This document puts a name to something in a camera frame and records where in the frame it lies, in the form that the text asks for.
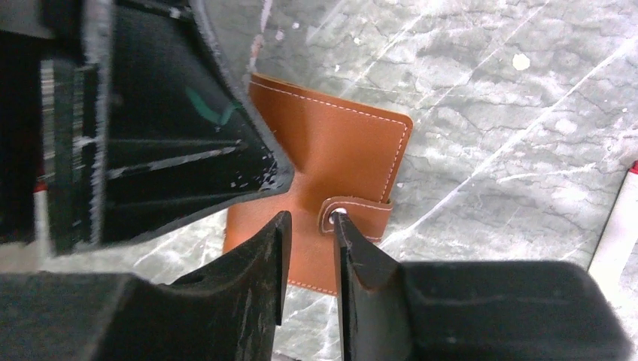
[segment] white object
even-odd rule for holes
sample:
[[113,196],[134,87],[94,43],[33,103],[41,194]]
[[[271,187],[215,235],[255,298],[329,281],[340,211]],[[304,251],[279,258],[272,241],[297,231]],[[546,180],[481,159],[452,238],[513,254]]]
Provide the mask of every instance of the white object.
[[611,301],[618,294],[618,282],[638,240],[638,168],[627,173],[618,199],[589,265],[589,274]]
[[512,66],[518,71],[523,71],[530,67],[530,58],[525,54],[516,54],[512,58]]
[[337,209],[335,209],[334,211],[330,212],[330,215],[328,216],[328,223],[335,224],[335,220],[333,219],[333,215],[335,213],[348,214],[348,211],[346,211],[345,208],[337,208]]
[[38,244],[38,267],[53,255],[53,245],[51,244],[49,232],[49,206],[47,202],[47,191],[40,190],[33,193],[35,206],[35,242]]

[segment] white stitching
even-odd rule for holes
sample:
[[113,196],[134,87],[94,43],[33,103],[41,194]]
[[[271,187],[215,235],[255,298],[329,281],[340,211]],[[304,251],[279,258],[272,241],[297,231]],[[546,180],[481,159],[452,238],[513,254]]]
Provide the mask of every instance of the white stitching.
[[321,101],[321,100],[318,100],[318,99],[309,98],[307,96],[300,96],[299,94],[290,93],[290,92],[287,92],[285,90],[272,88],[270,86],[263,85],[261,83],[256,83],[253,80],[251,80],[251,83],[254,84],[254,85],[257,85],[257,86],[261,86],[262,88],[265,88],[265,89],[270,89],[270,90],[272,90],[274,92],[288,94],[289,96],[295,96],[295,97],[300,98],[300,99],[310,100],[312,102],[317,102],[317,103],[320,103],[320,104],[323,104],[323,105],[328,105],[330,107],[342,109],[344,111],[353,111],[354,113],[362,114],[362,115],[365,115],[367,117],[372,117],[372,118],[376,118],[376,119],[380,119],[380,120],[386,120],[388,122],[397,123],[397,124],[402,125],[403,126],[403,134],[401,135],[401,140],[399,141],[399,148],[396,149],[396,153],[394,154],[394,160],[392,161],[392,166],[390,167],[390,173],[387,175],[387,179],[385,180],[385,185],[383,187],[383,193],[381,194],[381,198],[379,199],[379,202],[383,201],[383,198],[385,197],[386,192],[387,192],[387,186],[390,183],[390,178],[392,177],[392,173],[394,173],[394,170],[395,170],[394,167],[396,165],[396,161],[399,159],[399,153],[401,152],[401,149],[403,148],[403,140],[406,138],[406,133],[408,132],[408,126],[406,124],[401,123],[401,122],[396,121],[396,120],[383,118],[383,117],[380,117],[378,115],[373,115],[373,114],[365,113],[365,112],[362,112],[362,111],[356,111],[354,109],[342,107],[340,105],[335,105],[333,103],[324,102],[324,101]]
[[319,291],[319,292],[323,292],[323,293],[328,293],[329,295],[333,295],[333,296],[337,295],[337,292],[329,291],[329,290],[326,290],[325,288],[321,288],[321,287],[311,286],[309,284],[304,284],[302,282],[291,280],[289,278],[288,278],[288,283],[289,284],[295,284],[297,286],[301,286],[301,287],[304,287],[304,288],[309,288],[311,290],[315,290],[315,291]]
[[[362,203],[356,203],[356,202],[340,201],[340,202],[334,202],[334,203],[330,204],[330,206],[334,206],[334,205],[359,205],[359,206],[364,207],[364,208],[377,209],[379,211],[390,211],[389,209],[386,209],[386,208],[375,207],[374,205],[364,205]],[[326,230],[326,227],[324,227],[324,224],[326,223],[326,214],[329,213],[328,209],[329,208],[326,207],[326,211],[321,214],[321,231],[324,232],[324,233],[334,232],[334,230]],[[368,237],[368,236],[366,236],[366,238],[381,239],[381,237]]]

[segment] white speck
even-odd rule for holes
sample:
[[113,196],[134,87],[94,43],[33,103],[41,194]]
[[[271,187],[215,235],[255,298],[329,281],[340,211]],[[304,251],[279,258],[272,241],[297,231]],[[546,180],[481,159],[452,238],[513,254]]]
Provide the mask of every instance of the white speck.
[[171,11],[170,17],[172,17],[173,19],[179,19],[179,16],[181,15],[181,11],[179,11],[179,9],[171,8],[170,11]]
[[578,126],[567,119],[561,119],[556,122],[556,130],[563,134],[572,134],[578,129]]
[[523,71],[530,67],[530,58],[528,58],[525,54],[516,54],[512,58],[512,65],[514,66],[514,69]]

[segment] black plastic bracket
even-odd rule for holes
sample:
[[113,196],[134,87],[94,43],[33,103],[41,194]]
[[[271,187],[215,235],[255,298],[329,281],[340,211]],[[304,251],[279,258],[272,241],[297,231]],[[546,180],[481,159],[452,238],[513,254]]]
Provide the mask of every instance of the black plastic bracket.
[[[56,42],[41,64],[43,238],[56,254],[147,241],[288,190],[293,167],[229,76],[208,18],[185,1],[58,3],[43,15],[67,34],[58,40],[84,38],[82,52]],[[77,24],[55,25],[66,17]]]
[[1,275],[0,359],[270,360],[290,214],[171,285],[134,275]]
[[595,282],[567,262],[397,262],[335,214],[344,361],[625,360]]

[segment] green logo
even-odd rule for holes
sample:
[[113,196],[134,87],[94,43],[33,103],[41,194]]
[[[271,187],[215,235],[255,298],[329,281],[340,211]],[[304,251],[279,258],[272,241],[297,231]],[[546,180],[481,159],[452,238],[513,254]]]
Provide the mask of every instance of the green logo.
[[218,112],[210,109],[206,105],[206,102],[204,102],[204,99],[202,99],[195,90],[188,86],[186,87],[186,95],[188,96],[190,103],[193,104],[193,107],[195,107],[195,110],[202,118],[218,126],[225,126],[234,111],[243,109],[242,105],[237,101],[230,102],[226,109],[224,109],[223,113],[219,114]]

